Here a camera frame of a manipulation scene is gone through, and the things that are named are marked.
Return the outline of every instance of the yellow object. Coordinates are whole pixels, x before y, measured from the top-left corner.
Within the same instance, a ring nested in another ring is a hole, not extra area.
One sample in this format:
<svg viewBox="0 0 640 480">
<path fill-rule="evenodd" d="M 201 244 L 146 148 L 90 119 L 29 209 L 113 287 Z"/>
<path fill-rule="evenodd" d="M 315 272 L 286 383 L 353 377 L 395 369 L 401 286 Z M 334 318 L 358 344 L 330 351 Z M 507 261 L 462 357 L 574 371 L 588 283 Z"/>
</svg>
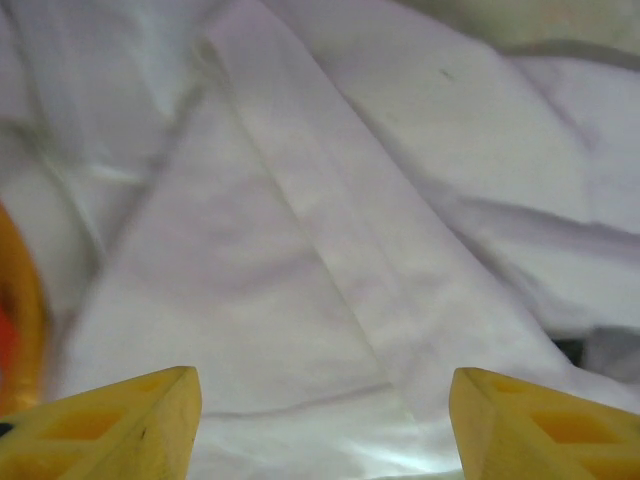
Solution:
<svg viewBox="0 0 640 480">
<path fill-rule="evenodd" d="M 17 331 L 2 371 L 0 415 L 35 406 L 42 388 L 47 315 L 38 274 L 22 237 L 0 205 L 0 308 Z"/>
<path fill-rule="evenodd" d="M 466 480 L 640 480 L 640 416 L 475 368 L 449 408 Z"/>
<path fill-rule="evenodd" d="M 2 480 L 182 480 L 200 420 L 176 367 L 0 419 Z"/>
</svg>

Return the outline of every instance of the white sheet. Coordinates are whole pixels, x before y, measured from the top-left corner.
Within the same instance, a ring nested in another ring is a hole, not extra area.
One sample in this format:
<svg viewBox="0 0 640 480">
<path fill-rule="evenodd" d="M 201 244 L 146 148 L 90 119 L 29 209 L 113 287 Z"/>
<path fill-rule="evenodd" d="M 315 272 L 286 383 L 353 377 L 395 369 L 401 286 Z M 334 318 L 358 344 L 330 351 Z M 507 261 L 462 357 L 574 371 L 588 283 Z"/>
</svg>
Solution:
<svg viewBox="0 0 640 480">
<path fill-rule="evenodd" d="M 26 72 L 16 51 L 16 39 L 10 22 L 0 11 L 0 120 L 25 123 L 33 121 L 34 112 L 27 93 Z"/>
<path fill-rule="evenodd" d="M 457 476 L 458 366 L 640 412 L 543 332 L 638 323 L 635 74 L 514 66 L 378 0 L 236 0 L 204 34 L 207 91 L 54 396 L 196 365 L 203 479 Z"/>
</svg>

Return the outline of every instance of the blurry orange object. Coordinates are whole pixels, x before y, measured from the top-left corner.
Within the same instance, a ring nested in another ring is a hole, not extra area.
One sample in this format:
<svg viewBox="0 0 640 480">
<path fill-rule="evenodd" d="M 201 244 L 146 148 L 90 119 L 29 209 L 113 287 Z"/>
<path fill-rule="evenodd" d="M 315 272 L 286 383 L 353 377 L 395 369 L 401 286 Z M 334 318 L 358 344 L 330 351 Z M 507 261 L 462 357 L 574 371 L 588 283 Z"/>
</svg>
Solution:
<svg viewBox="0 0 640 480">
<path fill-rule="evenodd" d="M 38 404 L 48 323 L 35 264 L 0 205 L 0 415 Z"/>
</svg>

